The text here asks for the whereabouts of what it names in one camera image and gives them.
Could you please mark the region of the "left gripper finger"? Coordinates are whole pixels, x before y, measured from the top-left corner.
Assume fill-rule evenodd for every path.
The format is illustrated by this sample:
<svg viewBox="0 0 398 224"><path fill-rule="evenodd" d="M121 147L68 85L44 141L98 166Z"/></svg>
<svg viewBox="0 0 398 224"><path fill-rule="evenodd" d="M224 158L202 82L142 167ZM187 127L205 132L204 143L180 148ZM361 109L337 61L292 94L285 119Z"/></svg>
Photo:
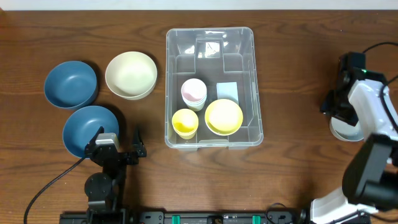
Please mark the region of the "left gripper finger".
<svg viewBox="0 0 398 224"><path fill-rule="evenodd" d="M96 134L90 139L88 146L94 146L96 143L96 139L98 137L99 134L104 133L104 127L100 126L99 129L97 130Z"/></svg>
<svg viewBox="0 0 398 224"><path fill-rule="evenodd" d="M134 135L132 139L132 147L133 151L137 154L137 157L146 157L147 149L144 145L144 142L141 138L139 128L134 130Z"/></svg>

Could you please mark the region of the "grey small bowl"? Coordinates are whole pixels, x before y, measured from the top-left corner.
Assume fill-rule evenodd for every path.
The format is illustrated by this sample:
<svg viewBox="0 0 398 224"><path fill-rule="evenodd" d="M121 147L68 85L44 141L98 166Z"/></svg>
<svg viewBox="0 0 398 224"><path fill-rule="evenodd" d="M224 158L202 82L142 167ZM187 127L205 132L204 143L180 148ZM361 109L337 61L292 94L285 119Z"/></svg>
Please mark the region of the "grey small bowl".
<svg viewBox="0 0 398 224"><path fill-rule="evenodd" d="M329 126L334 137L341 141L357 142L364 139L359 122L352 126L336 118L331 118Z"/></svg>

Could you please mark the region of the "yellow cup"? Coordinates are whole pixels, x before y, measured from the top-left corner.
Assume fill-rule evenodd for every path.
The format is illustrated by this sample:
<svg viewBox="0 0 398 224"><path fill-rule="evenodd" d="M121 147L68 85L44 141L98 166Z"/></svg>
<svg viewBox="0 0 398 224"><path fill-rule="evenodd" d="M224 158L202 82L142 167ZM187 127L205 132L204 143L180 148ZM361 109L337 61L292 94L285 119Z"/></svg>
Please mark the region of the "yellow cup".
<svg viewBox="0 0 398 224"><path fill-rule="evenodd" d="M197 128L190 128L186 126L174 126L174 131L185 140L192 139L196 133Z"/></svg>
<svg viewBox="0 0 398 224"><path fill-rule="evenodd" d="M198 116L190 109L180 109L172 116L172 126L178 133L191 133L198 128Z"/></svg>

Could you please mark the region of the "cream large bowl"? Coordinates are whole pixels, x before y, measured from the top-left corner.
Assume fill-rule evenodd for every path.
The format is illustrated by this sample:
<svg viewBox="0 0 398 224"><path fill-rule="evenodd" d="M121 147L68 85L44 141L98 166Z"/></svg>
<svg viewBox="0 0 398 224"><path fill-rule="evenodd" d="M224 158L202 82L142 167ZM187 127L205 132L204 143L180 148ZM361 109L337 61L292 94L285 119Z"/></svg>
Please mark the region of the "cream large bowl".
<svg viewBox="0 0 398 224"><path fill-rule="evenodd" d="M155 62L142 52L124 52L110 61L105 71L108 88L126 100L149 95L157 81Z"/></svg>

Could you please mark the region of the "pink cup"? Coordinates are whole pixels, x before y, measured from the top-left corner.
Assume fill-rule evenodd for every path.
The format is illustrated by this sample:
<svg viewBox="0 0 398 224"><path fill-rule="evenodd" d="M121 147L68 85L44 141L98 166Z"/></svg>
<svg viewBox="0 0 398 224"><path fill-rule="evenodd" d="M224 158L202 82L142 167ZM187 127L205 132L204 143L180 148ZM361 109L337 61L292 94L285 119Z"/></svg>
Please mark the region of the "pink cup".
<svg viewBox="0 0 398 224"><path fill-rule="evenodd" d="M207 94L207 87L203 81L191 78L183 83L181 92L186 100L197 102L204 99Z"/></svg>

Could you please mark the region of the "clear plastic storage container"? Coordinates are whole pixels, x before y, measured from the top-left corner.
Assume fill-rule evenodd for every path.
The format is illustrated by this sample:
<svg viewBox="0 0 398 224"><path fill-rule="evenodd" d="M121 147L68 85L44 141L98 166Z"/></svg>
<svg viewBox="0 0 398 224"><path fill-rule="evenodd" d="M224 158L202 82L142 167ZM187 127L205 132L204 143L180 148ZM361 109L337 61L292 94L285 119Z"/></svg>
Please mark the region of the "clear plastic storage container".
<svg viewBox="0 0 398 224"><path fill-rule="evenodd" d="M181 87L191 78L205 83L206 105L218 100L217 83L237 83L243 123L236 133L212 133L205 124L205 110L197 112L198 131L192 139L182 139L174 131L173 114L186 108ZM247 149L260 145L263 139L253 31L248 27L170 29L166 35L166 145L181 151L205 147Z"/></svg>

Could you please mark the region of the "yellow small bowl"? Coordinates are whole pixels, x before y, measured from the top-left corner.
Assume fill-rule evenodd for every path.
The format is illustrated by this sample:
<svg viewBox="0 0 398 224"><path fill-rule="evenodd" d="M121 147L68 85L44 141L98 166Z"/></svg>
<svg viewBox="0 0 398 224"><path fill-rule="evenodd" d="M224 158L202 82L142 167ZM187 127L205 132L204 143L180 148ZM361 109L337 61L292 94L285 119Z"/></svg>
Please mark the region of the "yellow small bowl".
<svg viewBox="0 0 398 224"><path fill-rule="evenodd" d="M217 129L229 130L242 126L243 111L231 100L220 99L210 103L205 111L205 124Z"/></svg>

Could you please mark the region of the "light blue cup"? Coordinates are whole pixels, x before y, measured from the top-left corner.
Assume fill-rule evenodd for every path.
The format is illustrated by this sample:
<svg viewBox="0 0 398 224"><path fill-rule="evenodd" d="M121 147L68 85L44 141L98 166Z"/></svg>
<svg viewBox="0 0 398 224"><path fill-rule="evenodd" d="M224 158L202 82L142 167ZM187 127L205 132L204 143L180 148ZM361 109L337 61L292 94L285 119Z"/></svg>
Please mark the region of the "light blue cup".
<svg viewBox="0 0 398 224"><path fill-rule="evenodd" d="M184 101L188 106L202 105L202 104L205 103L206 97L204 97L204 98L202 98L201 100L198 100L198 101L190 101L190 100L186 99L185 97L183 97L183 101Z"/></svg>

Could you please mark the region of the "cream white cup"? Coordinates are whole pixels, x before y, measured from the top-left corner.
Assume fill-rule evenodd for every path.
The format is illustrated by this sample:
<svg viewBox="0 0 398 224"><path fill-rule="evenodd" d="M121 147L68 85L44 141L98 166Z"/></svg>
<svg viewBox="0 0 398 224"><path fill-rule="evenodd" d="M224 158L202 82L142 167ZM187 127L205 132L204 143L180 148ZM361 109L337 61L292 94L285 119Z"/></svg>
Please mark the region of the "cream white cup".
<svg viewBox="0 0 398 224"><path fill-rule="evenodd" d="M192 111L200 111L200 110L202 110L203 109L203 107L204 107L204 103L201 103L201 104L196 104L196 105L193 105L193 104L188 104L188 103L186 103L186 105L188 106L188 109L190 109L190 110L192 110Z"/></svg>

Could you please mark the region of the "white small bowl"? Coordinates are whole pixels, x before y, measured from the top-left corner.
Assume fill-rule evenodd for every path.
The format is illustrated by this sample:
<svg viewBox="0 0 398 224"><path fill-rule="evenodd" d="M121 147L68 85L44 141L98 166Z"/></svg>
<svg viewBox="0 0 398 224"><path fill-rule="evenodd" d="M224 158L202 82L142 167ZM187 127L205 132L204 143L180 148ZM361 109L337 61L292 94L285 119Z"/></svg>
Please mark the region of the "white small bowl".
<svg viewBox="0 0 398 224"><path fill-rule="evenodd" d="M212 125L210 125L210 124L208 125L208 129L209 129L212 133L214 133L214 134L216 134L216 135L219 135L219 136L229 136L229 135L232 135L232 134L236 133L236 132L239 130L239 128L240 128L240 126L235 127L234 129L221 130L221 129L215 128L214 126L212 126Z"/></svg>

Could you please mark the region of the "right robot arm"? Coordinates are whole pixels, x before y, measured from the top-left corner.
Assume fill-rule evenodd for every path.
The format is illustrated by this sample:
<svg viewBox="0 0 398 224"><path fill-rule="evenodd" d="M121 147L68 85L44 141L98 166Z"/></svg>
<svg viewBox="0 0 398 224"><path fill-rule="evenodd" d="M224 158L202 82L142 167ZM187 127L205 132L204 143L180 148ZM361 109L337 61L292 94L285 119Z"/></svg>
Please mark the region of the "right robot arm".
<svg viewBox="0 0 398 224"><path fill-rule="evenodd" d="M311 202L307 223L370 223L380 211L397 208L397 113L389 98L389 80L366 69L364 53L339 58L336 87L320 111L361 127L364 144L343 175L342 186Z"/></svg>

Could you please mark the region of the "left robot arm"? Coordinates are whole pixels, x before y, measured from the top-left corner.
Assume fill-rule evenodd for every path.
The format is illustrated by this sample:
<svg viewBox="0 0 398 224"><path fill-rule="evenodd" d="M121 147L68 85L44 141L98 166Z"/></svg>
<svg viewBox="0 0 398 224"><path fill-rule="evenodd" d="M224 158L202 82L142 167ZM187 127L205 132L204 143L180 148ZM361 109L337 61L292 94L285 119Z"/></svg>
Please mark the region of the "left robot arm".
<svg viewBox="0 0 398 224"><path fill-rule="evenodd" d="M127 166L137 165L146 157L146 147L138 129L133 134L130 150L119 152L118 137L100 127L85 146L85 156L102 167L85 182L88 210L95 213L115 212L122 207Z"/></svg>

